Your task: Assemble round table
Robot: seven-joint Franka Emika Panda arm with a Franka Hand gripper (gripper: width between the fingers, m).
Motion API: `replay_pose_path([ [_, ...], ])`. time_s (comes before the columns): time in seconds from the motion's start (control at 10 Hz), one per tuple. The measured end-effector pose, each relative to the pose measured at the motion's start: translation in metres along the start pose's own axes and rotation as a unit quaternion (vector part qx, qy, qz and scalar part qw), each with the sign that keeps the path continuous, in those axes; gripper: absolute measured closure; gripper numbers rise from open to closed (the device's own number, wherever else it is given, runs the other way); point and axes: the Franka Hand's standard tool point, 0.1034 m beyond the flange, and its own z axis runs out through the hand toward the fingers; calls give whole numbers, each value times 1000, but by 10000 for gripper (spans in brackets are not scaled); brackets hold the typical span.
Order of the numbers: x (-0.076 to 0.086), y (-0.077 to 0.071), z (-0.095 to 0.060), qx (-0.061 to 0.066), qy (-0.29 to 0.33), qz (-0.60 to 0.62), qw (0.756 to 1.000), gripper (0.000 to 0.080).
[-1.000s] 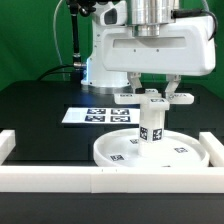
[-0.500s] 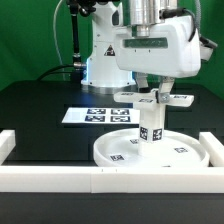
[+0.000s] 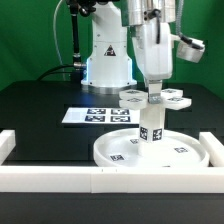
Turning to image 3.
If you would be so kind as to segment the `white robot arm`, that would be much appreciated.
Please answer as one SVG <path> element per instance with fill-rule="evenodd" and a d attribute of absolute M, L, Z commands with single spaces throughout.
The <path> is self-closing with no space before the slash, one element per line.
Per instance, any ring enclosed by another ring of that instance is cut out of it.
<path fill-rule="evenodd" d="M 82 11 L 92 16 L 93 50 L 83 83 L 100 91 L 134 85 L 127 55 L 131 39 L 149 102 L 160 102 L 162 81 L 172 75 L 169 24 L 175 8 L 175 0 L 84 0 Z"/>

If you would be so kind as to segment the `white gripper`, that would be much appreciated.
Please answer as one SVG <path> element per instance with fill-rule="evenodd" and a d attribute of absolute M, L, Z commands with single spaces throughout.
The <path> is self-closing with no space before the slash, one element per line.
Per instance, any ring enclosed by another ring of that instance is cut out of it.
<path fill-rule="evenodd" d="M 148 85 L 149 102 L 159 104 L 161 102 L 162 79 L 168 79 L 172 75 L 172 45 L 171 33 L 167 23 L 160 24 L 157 31 L 157 21 L 135 28 L 135 36 L 132 38 L 137 66 Z"/>

